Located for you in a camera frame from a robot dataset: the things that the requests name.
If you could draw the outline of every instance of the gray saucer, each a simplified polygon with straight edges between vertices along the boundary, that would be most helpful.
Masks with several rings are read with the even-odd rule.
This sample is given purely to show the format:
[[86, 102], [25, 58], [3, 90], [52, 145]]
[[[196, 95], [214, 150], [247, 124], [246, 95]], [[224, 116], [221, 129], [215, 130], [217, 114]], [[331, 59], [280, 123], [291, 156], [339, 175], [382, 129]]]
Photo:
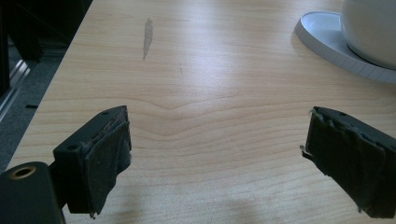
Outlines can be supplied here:
[[369, 63], [349, 49], [341, 32], [338, 13], [306, 13], [300, 18], [294, 32], [309, 49], [327, 61], [359, 76], [396, 83], [395, 70]]

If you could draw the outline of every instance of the white pot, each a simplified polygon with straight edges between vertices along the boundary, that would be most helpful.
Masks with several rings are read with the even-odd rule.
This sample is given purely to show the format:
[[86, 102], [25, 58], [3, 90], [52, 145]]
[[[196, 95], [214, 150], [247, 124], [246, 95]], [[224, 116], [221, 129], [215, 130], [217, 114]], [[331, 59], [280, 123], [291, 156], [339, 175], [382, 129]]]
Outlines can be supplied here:
[[396, 70], [396, 0], [345, 0], [340, 20], [356, 54]]

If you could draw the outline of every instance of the dark floor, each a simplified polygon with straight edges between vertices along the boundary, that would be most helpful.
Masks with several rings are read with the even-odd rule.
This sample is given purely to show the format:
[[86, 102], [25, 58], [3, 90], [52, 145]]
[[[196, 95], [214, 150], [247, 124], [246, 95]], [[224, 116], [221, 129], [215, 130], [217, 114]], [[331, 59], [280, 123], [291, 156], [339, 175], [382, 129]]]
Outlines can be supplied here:
[[[65, 45], [49, 39], [42, 41], [41, 47], [44, 50], [44, 56], [39, 63], [26, 62], [30, 72], [20, 85], [15, 100], [0, 121], [0, 174], [6, 170], [35, 114], [35, 108], [40, 104], [67, 49]], [[8, 50], [10, 71], [12, 71], [21, 56], [11, 42]]]

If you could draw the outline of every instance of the scratch on table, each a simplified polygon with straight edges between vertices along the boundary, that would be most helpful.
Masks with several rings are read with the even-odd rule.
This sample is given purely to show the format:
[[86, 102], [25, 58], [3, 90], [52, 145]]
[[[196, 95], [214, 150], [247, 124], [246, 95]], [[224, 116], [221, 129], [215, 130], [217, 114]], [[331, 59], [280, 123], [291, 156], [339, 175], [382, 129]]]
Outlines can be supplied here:
[[143, 60], [146, 60], [146, 56], [149, 53], [149, 46], [152, 42], [152, 35], [153, 35], [153, 28], [152, 28], [152, 21], [148, 18], [145, 26], [145, 43], [143, 46]]

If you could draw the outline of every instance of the wooden table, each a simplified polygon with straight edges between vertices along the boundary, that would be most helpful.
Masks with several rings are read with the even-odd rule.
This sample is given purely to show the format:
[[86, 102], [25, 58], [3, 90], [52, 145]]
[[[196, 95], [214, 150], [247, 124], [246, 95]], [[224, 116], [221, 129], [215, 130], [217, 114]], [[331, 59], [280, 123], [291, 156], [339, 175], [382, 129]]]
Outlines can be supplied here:
[[128, 105], [132, 165], [96, 220], [65, 208], [68, 223], [394, 223], [358, 213], [299, 149], [314, 105], [396, 136], [394, 85], [326, 62], [293, 32], [305, 12], [341, 4], [95, 0], [10, 166], [52, 162], [91, 117]]

